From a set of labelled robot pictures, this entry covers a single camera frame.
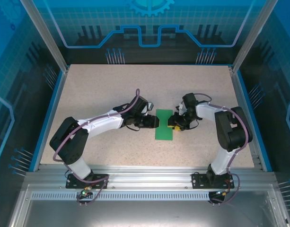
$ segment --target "speckled table surface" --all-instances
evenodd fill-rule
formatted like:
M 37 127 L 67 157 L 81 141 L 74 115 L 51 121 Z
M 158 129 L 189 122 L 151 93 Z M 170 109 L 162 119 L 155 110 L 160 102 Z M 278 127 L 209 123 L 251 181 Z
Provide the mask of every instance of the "speckled table surface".
M 237 100 L 227 66 L 71 65 L 41 164 L 56 164 L 49 141 L 66 117 L 84 119 L 131 102 L 135 89 L 156 109 L 173 109 L 190 92 L 206 93 L 212 103 L 234 107 Z M 200 121 L 190 131 L 174 131 L 172 141 L 155 140 L 154 129 L 127 128 L 102 133 L 86 143 L 88 164 L 116 166 L 208 166 L 219 144 L 215 124 Z M 249 147 L 232 166 L 254 167 Z

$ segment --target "metal post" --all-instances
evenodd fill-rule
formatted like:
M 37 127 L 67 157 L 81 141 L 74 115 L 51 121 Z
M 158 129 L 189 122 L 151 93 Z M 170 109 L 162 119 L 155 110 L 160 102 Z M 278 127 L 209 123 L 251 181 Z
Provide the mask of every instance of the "metal post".
M 32 0 L 20 0 L 22 5 L 24 6 L 25 10 L 27 11 L 28 15 L 30 16 L 32 22 L 34 23 L 37 31 L 40 33 L 42 39 L 44 40 L 45 44 L 47 45 L 50 53 L 54 57 L 56 63 L 60 67 L 63 72 L 67 72 L 67 64 L 57 47 L 52 35 L 50 34 L 43 18 L 40 15 L 40 12 L 37 10 L 35 4 Z
M 275 7 L 277 1 L 278 0 L 266 0 L 266 3 L 264 4 L 258 17 L 256 18 L 256 21 L 254 22 L 254 25 L 251 31 L 249 32 L 243 46 L 240 48 L 240 51 L 233 62 L 232 68 L 233 68 L 234 73 L 239 70 L 239 67 L 241 66 L 242 62 L 246 58 L 256 38 L 258 37 L 261 29 L 263 28 L 267 19 L 272 13 L 273 8 Z

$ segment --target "green block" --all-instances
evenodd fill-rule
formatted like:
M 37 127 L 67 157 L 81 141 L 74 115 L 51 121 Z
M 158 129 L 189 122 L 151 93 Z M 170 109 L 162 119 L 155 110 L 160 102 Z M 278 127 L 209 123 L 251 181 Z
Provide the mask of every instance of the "green block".
M 159 118 L 159 127 L 155 129 L 156 140 L 173 140 L 173 129 L 168 127 L 168 119 L 172 115 L 172 110 L 156 110 Z

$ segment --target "gear logo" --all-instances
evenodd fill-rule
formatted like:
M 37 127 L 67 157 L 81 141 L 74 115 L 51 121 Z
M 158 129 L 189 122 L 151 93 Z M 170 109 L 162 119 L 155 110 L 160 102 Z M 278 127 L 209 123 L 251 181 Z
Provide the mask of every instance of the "gear logo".
M 13 24 L 21 16 L 21 4 L 19 0 L 0 0 L 0 9 Z
M 151 17 L 152 14 L 157 16 L 164 13 L 165 9 L 170 9 L 170 4 L 174 4 L 174 0 L 127 0 L 127 3 L 136 14 Z

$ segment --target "transparent wall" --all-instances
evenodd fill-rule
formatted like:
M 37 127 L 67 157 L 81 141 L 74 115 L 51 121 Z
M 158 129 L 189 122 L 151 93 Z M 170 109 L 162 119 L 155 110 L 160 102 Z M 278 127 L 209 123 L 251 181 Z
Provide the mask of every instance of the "transparent wall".
M 290 0 L 278 1 L 240 72 L 273 171 L 280 183 L 286 182 L 290 179 Z
M 231 64 L 265 0 L 35 0 L 68 64 Z
M 21 3 L 0 1 L 0 227 L 28 171 L 59 72 Z

